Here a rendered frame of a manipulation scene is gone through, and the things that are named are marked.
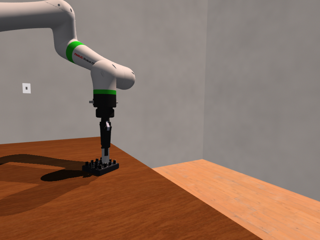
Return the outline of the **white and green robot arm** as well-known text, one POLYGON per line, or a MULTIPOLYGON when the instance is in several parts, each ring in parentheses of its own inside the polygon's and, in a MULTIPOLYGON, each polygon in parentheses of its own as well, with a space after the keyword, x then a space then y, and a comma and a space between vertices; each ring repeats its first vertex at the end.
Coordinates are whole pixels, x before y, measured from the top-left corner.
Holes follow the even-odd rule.
POLYGON ((75 14, 64 0, 0 2, 0 32, 51 28, 54 47, 64 59, 90 70, 93 103, 97 109, 113 109, 116 89, 127 90, 135 83, 133 71, 116 64, 77 40, 75 14))

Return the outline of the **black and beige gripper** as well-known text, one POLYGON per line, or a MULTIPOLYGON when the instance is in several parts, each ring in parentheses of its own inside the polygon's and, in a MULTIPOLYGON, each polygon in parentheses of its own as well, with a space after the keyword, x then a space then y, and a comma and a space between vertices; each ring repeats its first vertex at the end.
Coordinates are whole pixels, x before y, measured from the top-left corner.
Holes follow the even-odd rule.
POLYGON ((101 118, 100 134, 102 145, 102 163, 109 163, 109 147, 112 128, 109 118, 114 117, 114 109, 96 109, 96 117, 101 118))

